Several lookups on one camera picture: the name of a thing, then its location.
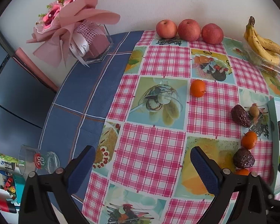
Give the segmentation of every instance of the flower bouquet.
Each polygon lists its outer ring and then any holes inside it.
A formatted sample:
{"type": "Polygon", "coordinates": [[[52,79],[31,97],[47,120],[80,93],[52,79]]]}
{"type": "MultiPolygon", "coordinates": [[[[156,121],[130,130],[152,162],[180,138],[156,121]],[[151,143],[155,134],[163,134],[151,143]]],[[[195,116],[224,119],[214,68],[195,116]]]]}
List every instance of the flower bouquet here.
{"type": "Polygon", "coordinates": [[[69,51],[83,65],[94,58],[102,59],[101,55],[107,54],[112,43],[105,24],[116,24],[120,15],[95,9],[97,2],[56,0],[50,3],[48,12],[39,15],[33,38],[26,42],[45,42],[33,54],[54,67],[58,67],[62,56],[66,62],[69,51]]]}

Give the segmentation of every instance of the tangerine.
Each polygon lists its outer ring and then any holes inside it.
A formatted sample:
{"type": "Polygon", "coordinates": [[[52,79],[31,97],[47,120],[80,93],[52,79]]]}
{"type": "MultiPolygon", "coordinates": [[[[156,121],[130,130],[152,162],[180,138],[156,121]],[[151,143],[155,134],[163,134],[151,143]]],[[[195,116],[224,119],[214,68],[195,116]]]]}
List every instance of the tangerine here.
{"type": "Polygon", "coordinates": [[[252,149],[257,143],[257,134],[254,131],[248,131],[241,140],[242,146],[247,150],[252,149]]]}
{"type": "Polygon", "coordinates": [[[190,94],[192,96],[196,98],[200,98],[204,95],[205,92],[206,92],[206,86],[204,81],[200,79],[196,79],[191,83],[190,94]]]}
{"type": "Polygon", "coordinates": [[[243,168],[243,169],[238,169],[237,171],[235,171],[235,174],[238,174],[238,175],[249,175],[249,170],[246,169],[246,168],[243,168]]]}

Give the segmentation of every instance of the bolt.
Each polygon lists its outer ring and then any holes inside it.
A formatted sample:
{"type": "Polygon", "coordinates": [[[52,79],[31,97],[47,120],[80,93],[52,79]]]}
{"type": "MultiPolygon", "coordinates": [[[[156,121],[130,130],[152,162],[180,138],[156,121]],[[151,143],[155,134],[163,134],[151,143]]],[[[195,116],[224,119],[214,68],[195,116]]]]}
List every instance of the bolt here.
{"type": "Polygon", "coordinates": [[[33,178],[35,176],[35,172],[30,172],[28,176],[29,178],[33,178]]]}
{"type": "Polygon", "coordinates": [[[224,169],[223,169],[223,173],[225,173],[225,174],[230,174],[230,170],[229,170],[228,168],[224,168],[224,169]]]}
{"type": "Polygon", "coordinates": [[[62,167],[57,168],[57,169],[55,170],[55,172],[56,172],[57,174],[61,174],[61,173],[63,173],[63,168],[62,168],[62,167]]]}
{"type": "Polygon", "coordinates": [[[257,176],[258,176],[258,174],[257,174],[256,172],[251,172],[251,175],[252,175],[253,177],[257,177],[257,176]]]}

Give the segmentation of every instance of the red apple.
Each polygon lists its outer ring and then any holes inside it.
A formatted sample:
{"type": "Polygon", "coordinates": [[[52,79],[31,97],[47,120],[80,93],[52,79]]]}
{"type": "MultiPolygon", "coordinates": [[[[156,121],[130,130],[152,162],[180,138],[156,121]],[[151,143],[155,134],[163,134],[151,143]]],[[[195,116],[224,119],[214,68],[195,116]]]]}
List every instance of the red apple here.
{"type": "Polygon", "coordinates": [[[195,41],[200,37],[199,24],[193,19],[185,19],[178,25],[178,35],[185,41],[195,41]]]}
{"type": "Polygon", "coordinates": [[[208,44],[220,44],[224,38],[224,34],[218,25],[207,24],[201,30],[201,37],[208,44]]]}
{"type": "Polygon", "coordinates": [[[177,26],[175,22],[164,19],[157,23],[155,27],[157,34],[164,39],[171,39],[177,34],[177,26]]]}

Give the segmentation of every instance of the checkered tablecloth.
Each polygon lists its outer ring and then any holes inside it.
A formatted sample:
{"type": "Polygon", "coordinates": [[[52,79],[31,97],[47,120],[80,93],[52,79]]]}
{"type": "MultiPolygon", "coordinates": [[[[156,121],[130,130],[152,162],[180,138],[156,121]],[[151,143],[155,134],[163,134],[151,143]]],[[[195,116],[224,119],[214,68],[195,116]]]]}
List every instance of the checkered tablecloth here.
{"type": "MultiPolygon", "coordinates": [[[[201,38],[190,43],[177,38],[172,43],[164,44],[155,31],[143,32],[132,52],[129,66],[118,85],[106,118],[106,121],[121,125],[111,170],[107,176],[94,171],[91,173],[83,201],[82,213],[92,222],[104,224],[103,212],[106,205],[110,205],[109,192],[114,185],[123,188],[126,193],[164,201],[166,204],[159,211],[160,216],[152,223],[195,224],[201,218],[210,204],[209,200],[177,197],[175,194],[183,167],[187,137],[209,137],[237,141],[240,144],[245,129],[233,122],[230,110],[237,104],[246,106],[245,97],[249,93],[261,95],[267,100],[276,96],[271,94],[260,71],[239,52],[240,42],[236,41],[236,46],[233,47],[232,41],[225,38],[223,43],[213,46],[206,44],[201,38]],[[200,51],[200,60],[205,61],[194,61],[192,49],[196,54],[197,50],[200,51]],[[218,71],[215,72],[223,74],[225,71],[221,69],[226,67],[228,71],[225,80],[216,80],[217,77],[212,72],[210,65],[212,61],[218,60],[225,64],[217,67],[218,71]],[[149,125],[130,118],[130,110],[135,106],[133,101],[137,98],[142,78],[146,78],[147,85],[153,80],[158,83],[167,79],[187,81],[185,105],[181,110],[184,122],[181,120],[181,127],[177,124],[149,125]],[[197,78],[206,83],[206,93],[202,98],[194,98],[188,93],[190,84],[197,78]]],[[[249,170],[259,173],[265,181],[269,181],[271,138],[260,137],[251,153],[255,164],[249,170]]],[[[236,196],[237,194],[233,195],[221,223],[226,222],[236,196]]]]}

